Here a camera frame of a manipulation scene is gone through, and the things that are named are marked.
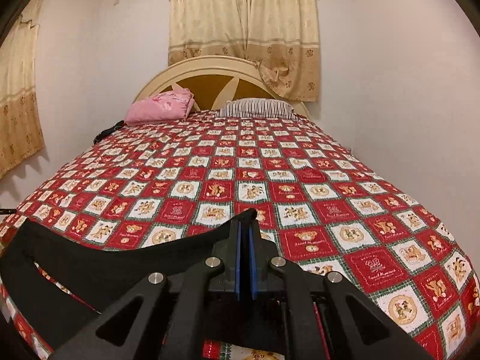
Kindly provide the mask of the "black pants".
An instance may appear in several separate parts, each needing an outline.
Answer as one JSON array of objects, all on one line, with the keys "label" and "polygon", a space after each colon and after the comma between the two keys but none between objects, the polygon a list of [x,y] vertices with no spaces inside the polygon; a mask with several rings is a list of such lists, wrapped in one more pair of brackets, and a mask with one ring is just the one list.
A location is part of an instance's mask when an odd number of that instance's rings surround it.
[{"label": "black pants", "polygon": [[53,350],[154,272],[185,272],[210,257],[230,225],[137,250],[77,244],[25,220],[1,256],[1,279],[19,312]]}]

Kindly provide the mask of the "red patchwork bedspread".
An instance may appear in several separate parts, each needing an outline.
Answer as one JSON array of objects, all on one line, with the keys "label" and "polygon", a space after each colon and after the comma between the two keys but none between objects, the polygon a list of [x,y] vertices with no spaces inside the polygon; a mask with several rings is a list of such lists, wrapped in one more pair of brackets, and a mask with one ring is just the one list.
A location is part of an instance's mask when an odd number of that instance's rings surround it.
[{"label": "red patchwork bedspread", "polygon": [[26,219],[100,250],[207,232],[254,208],[263,238],[305,270],[339,270],[435,359],[479,325],[479,280],[444,223],[298,118],[122,127],[62,166],[1,222]]}]

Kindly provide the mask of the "black object at bed edge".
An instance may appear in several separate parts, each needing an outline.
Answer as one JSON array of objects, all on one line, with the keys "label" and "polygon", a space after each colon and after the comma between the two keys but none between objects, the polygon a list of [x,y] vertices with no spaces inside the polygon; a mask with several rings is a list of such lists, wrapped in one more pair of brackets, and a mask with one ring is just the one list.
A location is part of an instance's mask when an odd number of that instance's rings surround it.
[{"label": "black object at bed edge", "polygon": [[93,144],[94,145],[97,145],[100,141],[102,141],[103,139],[107,138],[109,135],[112,135],[112,133],[118,131],[119,129],[121,129],[122,127],[125,126],[125,122],[123,120],[117,122],[116,124],[114,124],[112,127],[109,127],[103,131],[101,131],[95,138],[94,138],[94,141],[93,141]]}]

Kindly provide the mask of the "pink folded blanket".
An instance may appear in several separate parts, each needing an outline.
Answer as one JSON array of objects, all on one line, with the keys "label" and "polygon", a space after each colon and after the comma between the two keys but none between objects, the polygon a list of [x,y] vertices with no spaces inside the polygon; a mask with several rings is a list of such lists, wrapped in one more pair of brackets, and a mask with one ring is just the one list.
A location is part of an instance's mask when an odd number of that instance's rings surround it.
[{"label": "pink folded blanket", "polygon": [[185,119],[194,105],[187,88],[174,89],[134,102],[125,116],[128,126]]}]

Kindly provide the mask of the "striped pillow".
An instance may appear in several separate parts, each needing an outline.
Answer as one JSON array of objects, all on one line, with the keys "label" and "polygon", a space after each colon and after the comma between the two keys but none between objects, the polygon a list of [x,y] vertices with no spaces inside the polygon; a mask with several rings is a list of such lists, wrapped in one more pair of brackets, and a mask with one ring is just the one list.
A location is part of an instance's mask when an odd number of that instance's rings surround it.
[{"label": "striped pillow", "polygon": [[292,105],[267,98],[243,98],[228,102],[219,111],[221,118],[290,119],[296,120]]}]

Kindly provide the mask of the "cream wooden headboard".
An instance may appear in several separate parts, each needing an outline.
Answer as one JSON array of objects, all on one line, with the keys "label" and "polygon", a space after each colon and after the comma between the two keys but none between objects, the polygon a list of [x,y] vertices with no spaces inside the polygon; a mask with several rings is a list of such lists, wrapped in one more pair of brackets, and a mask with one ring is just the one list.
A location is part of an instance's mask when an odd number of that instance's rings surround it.
[{"label": "cream wooden headboard", "polygon": [[188,88],[193,93],[194,111],[217,111],[242,98],[280,99],[262,81],[254,63],[231,56],[207,55],[174,63],[156,75],[135,100],[167,90]]}]

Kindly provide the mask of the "beige curtain behind headboard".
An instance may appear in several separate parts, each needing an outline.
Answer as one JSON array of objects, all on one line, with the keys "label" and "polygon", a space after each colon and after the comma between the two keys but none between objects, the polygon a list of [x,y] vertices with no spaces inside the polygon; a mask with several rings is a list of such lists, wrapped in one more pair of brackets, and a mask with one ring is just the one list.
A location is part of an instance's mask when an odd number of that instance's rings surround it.
[{"label": "beige curtain behind headboard", "polygon": [[204,55],[249,60],[277,96],[320,97],[317,0],[169,0],[168,62]]}]

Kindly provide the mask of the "beige curtain on side wall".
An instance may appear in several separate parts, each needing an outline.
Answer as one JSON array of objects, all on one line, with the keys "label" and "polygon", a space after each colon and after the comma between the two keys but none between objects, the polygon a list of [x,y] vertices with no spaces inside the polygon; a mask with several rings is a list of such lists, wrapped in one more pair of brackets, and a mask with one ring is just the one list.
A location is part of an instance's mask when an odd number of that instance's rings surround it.
[{"label": "beige curtain on side wall", "polygon": [[45,147],[35,88],[35,52],[43,0],[30,0],[1,45],[0,172]]}]

